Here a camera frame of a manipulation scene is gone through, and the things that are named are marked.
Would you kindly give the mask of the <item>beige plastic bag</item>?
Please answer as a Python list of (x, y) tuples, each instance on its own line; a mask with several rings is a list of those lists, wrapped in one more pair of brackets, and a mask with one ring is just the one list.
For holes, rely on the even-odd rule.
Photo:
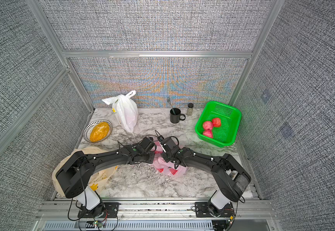
[[(86, 155), (90, 154), (100, 154), (107, 152), (107, 150), (103, 150), (99, 147), (85, 147), (83, 149), (74, 149), (70, 155), (65, 157), (63, 160), (60, 161), (60, 163), (55, 167), (54, 171), (52, 172), (52, 182), (55, 190), (61, 197), (65, 197), (65, 194), (63, 192), (63, 189), (61, 188), (57, 178), (56, 178), (56, 173), (60, 170), (60, 168), (66, 163), (66, 161), (75, 153), (78, 151), (82, 151)], [(115, 174), (118, 166), (116, 167), (110, 167), (104, 170), (101, 170), (100, 172), (94, 173), (88, 182), (88, 186), (93, 190), (99, 190), (100, 188), (104, 187), (106, 183), (108, 182), (109, 178)]]

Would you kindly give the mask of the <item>pink plastic bag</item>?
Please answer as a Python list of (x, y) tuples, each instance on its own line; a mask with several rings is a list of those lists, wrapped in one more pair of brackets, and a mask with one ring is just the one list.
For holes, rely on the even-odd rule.
[(154, 160), (152, 166), (160, 173), (166, 176), (172, 176), (172, 177), (183, 176), (187, 172), (188, 167), (178, 166), (175, 169), (173, 163), (166, 162), (163, 159), (162, 154), (164, 154), (164, 151), (163, 148), (161, 147), (161, 144), (158, 141), (155, 141), (154, 143), (156, 145), (156, 149), (154, 151)]

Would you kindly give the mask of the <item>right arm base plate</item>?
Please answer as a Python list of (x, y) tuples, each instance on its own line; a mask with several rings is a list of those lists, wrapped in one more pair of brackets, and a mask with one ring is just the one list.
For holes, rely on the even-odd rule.
[(235, 210), (232, 203), (218, 209), (211, 202), (195, 202), (194, 212), (197, 218), (234, 218)]

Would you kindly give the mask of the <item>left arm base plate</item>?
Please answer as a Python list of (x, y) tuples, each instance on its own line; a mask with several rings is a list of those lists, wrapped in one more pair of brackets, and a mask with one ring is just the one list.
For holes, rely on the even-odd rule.
[(116, 218), (119, 203), (100, 203), (92, 210), (86, 209), (84, 205), (79, 208), (78, 218)]

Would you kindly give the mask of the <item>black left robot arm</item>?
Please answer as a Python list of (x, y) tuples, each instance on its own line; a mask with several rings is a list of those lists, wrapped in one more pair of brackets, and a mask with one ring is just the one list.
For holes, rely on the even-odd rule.
[(107, 168), (119, 165), (151, 164), (156, 144), (145, 137), (138, 143), (120, 146), (119, 149), (98, 154), (77, 151), (55, 174), (66, 198), (76, 199), (87, 210), (101, 204), (101, 199), (88, 185), (91, 176)]

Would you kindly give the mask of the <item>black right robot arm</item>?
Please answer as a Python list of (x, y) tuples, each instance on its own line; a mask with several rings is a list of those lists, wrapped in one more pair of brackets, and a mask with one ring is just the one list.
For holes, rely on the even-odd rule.
[(157, 139), (163, 149), (162, 158), (172, 163), (174, 169), (179, 166), (193, 167), (212, 174), (218, 186), (207, 202), (207, 209), (212, 216), (220, 216), (226, 205), (241, 200), (251, 182), (251, 176), (232, 155), (204, 155), (187, 147), (180, 148), (171, 137), (158, 136)]

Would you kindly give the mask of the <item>white plastic bag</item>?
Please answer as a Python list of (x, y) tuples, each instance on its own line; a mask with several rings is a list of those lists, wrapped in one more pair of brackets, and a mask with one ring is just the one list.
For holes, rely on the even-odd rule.
[(134, 95), (136, 95), (136, 91), (132, 90), (126, 95), (120, 94), (102, 99), (104, 103), (112, 106), (116, 120), (120, 126), (129, 133), (134, 132), (139, 116), (137, 105), (131, 99)]

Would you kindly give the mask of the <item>pink red apple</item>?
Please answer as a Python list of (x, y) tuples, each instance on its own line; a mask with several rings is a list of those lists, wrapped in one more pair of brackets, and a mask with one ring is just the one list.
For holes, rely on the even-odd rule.
[(206, 137), (209, 137), (209, 138), (213, 138), (213, 132), (212, 132), (212, 130), (205, 130), (203, 132), (203, 135), (206, 136)]

